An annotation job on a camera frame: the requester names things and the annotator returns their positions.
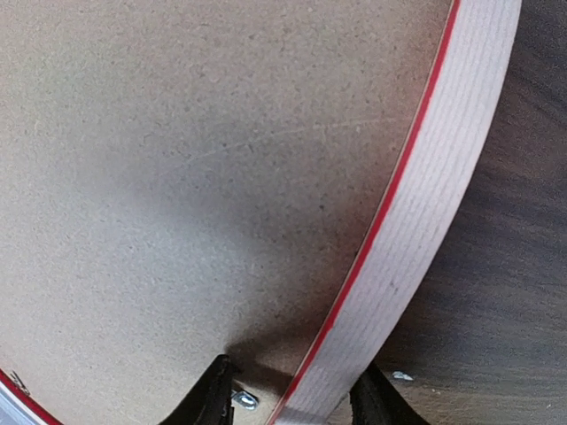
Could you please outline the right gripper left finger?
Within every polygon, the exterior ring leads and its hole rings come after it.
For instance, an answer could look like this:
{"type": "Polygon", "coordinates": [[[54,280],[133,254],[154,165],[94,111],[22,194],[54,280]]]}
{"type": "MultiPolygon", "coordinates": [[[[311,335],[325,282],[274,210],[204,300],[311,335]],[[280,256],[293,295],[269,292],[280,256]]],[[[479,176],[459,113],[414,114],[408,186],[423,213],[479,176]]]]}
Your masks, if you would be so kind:
{"type": "Polygon", "coordinates": [[[234,422],[231,391],[235,366],[218,355],[189,393],[159,425],[230,425],[234,422]]]}

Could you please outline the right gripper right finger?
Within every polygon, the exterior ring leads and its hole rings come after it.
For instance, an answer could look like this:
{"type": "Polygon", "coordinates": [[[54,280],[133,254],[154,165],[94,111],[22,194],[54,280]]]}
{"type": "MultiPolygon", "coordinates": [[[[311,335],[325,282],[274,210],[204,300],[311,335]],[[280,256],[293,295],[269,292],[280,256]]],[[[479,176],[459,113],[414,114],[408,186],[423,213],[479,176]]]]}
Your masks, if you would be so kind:
{"type": "Polygon", "coordinates": [[[353,425],[429,425],[395,390],[377,365],[369,365],[349,391],[353,425]]]}

